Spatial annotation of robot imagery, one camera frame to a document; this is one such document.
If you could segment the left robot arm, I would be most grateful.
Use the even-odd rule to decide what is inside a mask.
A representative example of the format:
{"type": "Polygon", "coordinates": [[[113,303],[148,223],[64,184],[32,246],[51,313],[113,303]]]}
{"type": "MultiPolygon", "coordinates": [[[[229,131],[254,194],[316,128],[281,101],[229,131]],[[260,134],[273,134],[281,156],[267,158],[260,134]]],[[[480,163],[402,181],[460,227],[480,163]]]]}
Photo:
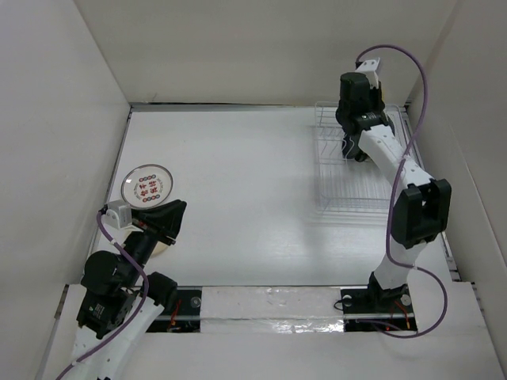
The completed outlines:
{"type": "Polygon", "coordinates": [[[86,259],[71,363],[60,379],[118,379],[155,319],[178,312],[177,282],[147,274],[145,266],[158,243],[175,243],[186,207],[177,199],[133,209],[117,200],[98,211],[97,227],[114,251],[98,250],[86,259]]]}

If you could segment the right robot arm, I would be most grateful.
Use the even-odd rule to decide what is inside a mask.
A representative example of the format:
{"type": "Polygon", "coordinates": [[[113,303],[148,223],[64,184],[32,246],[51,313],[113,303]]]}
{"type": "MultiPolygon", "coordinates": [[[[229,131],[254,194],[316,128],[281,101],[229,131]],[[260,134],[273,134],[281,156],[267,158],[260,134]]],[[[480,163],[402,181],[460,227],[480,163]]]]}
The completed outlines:
{"type": "Polygon", "coordinates": [[[384,111],[379,84],[359,71],[340,78],[337,122],[344,132],[342,155],[370,159],[391,185],[386,253],[363,289],[342,293],[352,314],[386,313],[408,293],[408,275],[428,243],[448,224],[452,186],[424,171],[404,151],[384,111]]]}

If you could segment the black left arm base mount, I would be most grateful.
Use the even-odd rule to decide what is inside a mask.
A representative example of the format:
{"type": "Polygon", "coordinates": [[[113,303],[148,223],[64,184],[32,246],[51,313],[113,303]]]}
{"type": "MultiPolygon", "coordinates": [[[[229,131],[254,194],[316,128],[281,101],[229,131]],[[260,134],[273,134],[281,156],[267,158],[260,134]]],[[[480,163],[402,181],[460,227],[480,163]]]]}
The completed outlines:
{"type": "Polygon", "coordinates": [[[149,333],[198,333],[202,306],[201,287],[179,287],[172,308],[151,323],[149,333]]]}

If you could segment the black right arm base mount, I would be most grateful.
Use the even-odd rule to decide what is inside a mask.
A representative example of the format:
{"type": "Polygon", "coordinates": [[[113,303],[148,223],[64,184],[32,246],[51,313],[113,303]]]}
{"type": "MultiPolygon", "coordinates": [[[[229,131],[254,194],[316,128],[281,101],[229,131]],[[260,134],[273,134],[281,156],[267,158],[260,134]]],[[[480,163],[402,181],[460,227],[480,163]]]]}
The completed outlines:
{"type": "Polygon", "coordinates": [[[407,284],[383,290],[371,275],[367,286],[341,288],[334,308],[343,314],[346,333],[417,332],[407,284]]]}

